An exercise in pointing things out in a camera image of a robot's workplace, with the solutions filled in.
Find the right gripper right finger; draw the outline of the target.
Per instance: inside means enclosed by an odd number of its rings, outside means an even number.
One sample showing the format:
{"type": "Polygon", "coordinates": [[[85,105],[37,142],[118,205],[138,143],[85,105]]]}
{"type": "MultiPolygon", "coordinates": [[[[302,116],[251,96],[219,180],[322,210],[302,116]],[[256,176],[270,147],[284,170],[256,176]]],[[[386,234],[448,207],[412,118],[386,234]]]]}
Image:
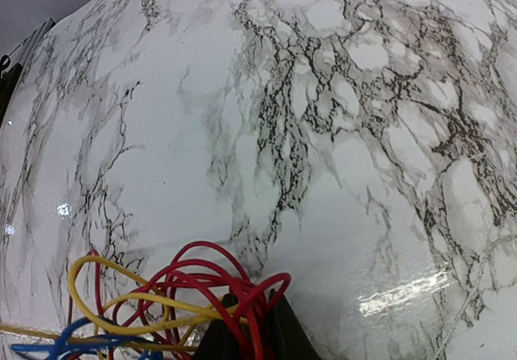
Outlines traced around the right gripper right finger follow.
{"type": "Polygon", "coordinates": [[[266,315],[265,359],[321,360],[288,299],[282,295],[266,315]]]}

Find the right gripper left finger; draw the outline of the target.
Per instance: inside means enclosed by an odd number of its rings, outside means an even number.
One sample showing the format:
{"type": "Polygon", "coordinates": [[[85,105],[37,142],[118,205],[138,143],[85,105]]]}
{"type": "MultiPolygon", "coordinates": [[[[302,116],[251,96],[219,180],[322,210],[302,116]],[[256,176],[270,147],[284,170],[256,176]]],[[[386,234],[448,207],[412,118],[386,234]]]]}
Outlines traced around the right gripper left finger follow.
{"type": "Polygon", "coordinates": [[[199,360],[249,359],[231,328],[220,319],[210,322],[195,352],[199,360]]]}

